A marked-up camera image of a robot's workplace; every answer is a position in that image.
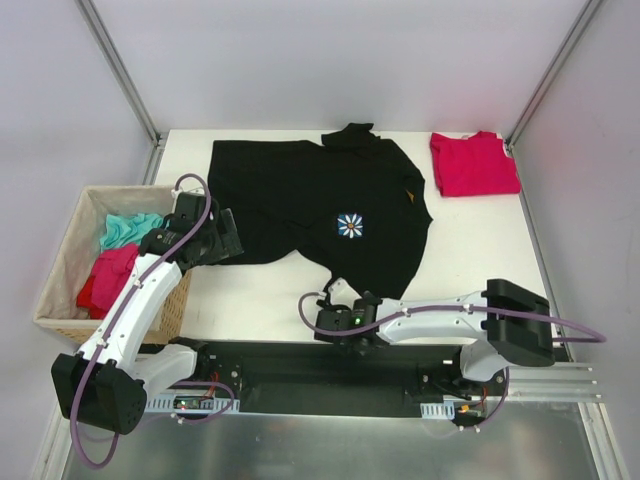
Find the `black flower print t-shirt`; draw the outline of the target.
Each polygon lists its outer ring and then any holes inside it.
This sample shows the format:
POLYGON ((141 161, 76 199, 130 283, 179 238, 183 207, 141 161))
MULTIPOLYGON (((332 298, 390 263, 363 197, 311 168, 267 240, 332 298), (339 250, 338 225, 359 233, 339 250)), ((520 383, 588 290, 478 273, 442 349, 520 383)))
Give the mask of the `black flower print t-shirt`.
POLYGON ((399 299, 421 264, 432 217, 419 168, 372 124, 319 143, 216 140, 207 183, 231 210, 243 253, 230 265, 293 251, 357 292, 399 299))

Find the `wicker laundry basket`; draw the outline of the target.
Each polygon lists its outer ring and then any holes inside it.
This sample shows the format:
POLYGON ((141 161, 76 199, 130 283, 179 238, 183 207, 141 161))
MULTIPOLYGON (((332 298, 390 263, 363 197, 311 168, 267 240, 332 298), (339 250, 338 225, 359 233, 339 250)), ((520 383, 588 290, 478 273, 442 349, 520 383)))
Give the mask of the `wicker laundry basket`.
POLYGON ((171 190, 170 186, 84 188, 37 304, 34 322, 77 344, 84 343, 100 321, 77 306, 76 300, 100 254, 99 238, 106 233, 107 216, 164 216, 174 205, 171 190))

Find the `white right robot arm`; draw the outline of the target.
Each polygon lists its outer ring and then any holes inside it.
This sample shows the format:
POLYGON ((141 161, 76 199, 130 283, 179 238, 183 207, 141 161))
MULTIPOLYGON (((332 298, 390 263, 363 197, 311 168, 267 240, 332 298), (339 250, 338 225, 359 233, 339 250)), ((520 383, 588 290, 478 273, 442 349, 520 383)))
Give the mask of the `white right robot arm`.
POLYGON ((367 292, 352 306, 326 300, 314 323, 314 338, 365 354, 374 347, 420 339, 466 343, 450 369, 452 387, 473 394, 494 374, 511 366, 555 364, 549 302, 504 279, 490 279, 480 291, 436 301, 379 298, 367 292))

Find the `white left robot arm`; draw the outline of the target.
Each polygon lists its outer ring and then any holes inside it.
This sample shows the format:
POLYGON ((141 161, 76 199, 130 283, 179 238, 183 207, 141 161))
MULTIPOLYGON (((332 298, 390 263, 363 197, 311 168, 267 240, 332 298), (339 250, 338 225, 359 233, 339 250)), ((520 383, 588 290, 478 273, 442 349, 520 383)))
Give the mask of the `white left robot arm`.
POLYGON ((76 354, 54 361, 63 417, 126 435, 147 401, 169 387, 210 386, 216 376, 202 341, 172 336, 151 357, 137 355, 165 300, 192 269, 242 251, 231 209, 203 194, 178 194, 173 211, 141 240, 129 277, 96 332, 76 354))

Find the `teal t-shirt in basket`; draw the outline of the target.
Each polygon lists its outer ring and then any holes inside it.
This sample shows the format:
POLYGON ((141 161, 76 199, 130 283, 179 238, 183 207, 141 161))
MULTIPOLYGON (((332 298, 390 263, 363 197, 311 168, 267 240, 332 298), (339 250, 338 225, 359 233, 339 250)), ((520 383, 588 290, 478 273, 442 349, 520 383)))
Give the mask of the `teal t-shirt in basket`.
POLYGON ((143 237, 162 225, 163 217, 156 213, 138 213, 131 216, 108 214, 105 233, 99 240, 101 251, 122 248, 128 244, 140 245, 143 237))

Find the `red t-shirt in basket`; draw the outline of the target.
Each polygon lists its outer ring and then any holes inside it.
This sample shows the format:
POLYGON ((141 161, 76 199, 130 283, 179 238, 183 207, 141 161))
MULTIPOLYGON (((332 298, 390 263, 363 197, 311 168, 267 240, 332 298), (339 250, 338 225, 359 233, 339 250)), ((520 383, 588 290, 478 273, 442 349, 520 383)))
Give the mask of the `red t-shirt in basket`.
POLYGON ((135 243, 101 253, 77 295, 76 306, 86 310, 90 319, 104 319, 129 279, 137 256, 135 243))

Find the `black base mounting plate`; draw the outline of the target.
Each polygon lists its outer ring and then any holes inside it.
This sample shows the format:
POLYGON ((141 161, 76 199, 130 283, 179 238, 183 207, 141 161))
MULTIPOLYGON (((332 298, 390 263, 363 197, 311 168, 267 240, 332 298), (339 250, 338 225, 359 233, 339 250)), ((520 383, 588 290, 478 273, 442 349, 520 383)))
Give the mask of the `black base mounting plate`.
POLYGON ((206 341, 196 350, 195 380, 220 381, 242 413, 417 418, 420 406, 447 397, 500 396, 495 379, 463 379, 455 346, 389 346, 366 355, 326 343, 206 341))

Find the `folded red t-shirt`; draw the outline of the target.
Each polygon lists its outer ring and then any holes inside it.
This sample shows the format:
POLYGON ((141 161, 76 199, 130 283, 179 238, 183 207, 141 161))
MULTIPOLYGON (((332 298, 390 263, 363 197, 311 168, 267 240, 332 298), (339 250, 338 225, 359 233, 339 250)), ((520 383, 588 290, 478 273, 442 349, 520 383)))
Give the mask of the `folded red t-shirt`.
POLYGON ((496 133, 480 131, 467 138, 433 133, 429 147, 436 186, 443 197, 521 192, 515 161, 496 133))

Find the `aluminium front rail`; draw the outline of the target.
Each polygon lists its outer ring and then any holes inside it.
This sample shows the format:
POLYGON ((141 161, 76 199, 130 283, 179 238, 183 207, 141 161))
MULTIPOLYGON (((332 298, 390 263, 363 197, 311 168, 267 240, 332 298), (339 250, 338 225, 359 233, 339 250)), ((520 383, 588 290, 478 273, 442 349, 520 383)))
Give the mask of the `aluminium front rail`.
MULTIPOLYGON (((194 372, 195 353, 186 347, 170 345, 155 355, 118 364, 116 370, 144 389, 148 398, 168 390, 197 388, 205 390, 211 380, 189 380, 194 372)), ((604 400, 601 385, 592 368, 580 363, 558 363, 550 368, 511 366, 493 375, 485 383, 521 401, 558 401, 598 403, 604 400)))

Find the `left aluminium frame post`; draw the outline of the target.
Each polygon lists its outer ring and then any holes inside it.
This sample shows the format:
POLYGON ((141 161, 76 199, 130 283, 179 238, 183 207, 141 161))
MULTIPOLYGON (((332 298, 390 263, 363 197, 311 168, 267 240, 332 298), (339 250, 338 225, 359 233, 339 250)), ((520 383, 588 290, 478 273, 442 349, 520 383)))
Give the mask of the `left aluminium frame post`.
POLYGON ((76 0, 75 5, 146 137, 154 147, 158 146, 161 134, 144 104, 95 2, 76 0))

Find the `aluminium frame post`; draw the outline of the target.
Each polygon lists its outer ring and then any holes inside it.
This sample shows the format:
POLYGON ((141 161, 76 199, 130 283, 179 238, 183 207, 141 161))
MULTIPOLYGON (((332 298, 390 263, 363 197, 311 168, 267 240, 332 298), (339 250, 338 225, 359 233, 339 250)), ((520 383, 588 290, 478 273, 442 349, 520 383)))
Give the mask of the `aluminium frame post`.
POLYGON ((146 137, 154 147, 158 146, 161 134, 144 104, 95 2, 76 0, 75 5, 146 137))
POLYGON ((554 82, 562 72, 564 66, 571 58, 571 55, 605 4, 605 0, 588 0, 582 5, 577 17, 572 22, 556 53, 552 56, 549 65, 546 67, 543 75, 536 84, 532 95, 525 104, 525 107, 519 115, 514 127, 506 137, 505 143, 509 153, 513 151, 513 148, 522 137, 526 127, 533 119, 554 82))

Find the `right aluminium frame post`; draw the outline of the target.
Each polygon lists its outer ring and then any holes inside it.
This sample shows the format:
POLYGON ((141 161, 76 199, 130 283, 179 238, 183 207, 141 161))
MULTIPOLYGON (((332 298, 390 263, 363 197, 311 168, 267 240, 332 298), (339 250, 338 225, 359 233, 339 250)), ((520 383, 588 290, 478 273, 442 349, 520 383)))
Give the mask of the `right aluminium frame post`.
POLYGON ((522 137, 526 127, 533 119, 554 82, 562 72, 564 66, 571 58, 571 55, 605 4, 605 0, 588 0, 582 5, 577 17, 572 22, 556 53, 552 56, 549 65, 546 67, 543 75, 536 84, 532 95, 525 104, 525 107, 519 115, 514 127, 506 137, 505 143, 509 153, 513 151, 513 148, 522 137))

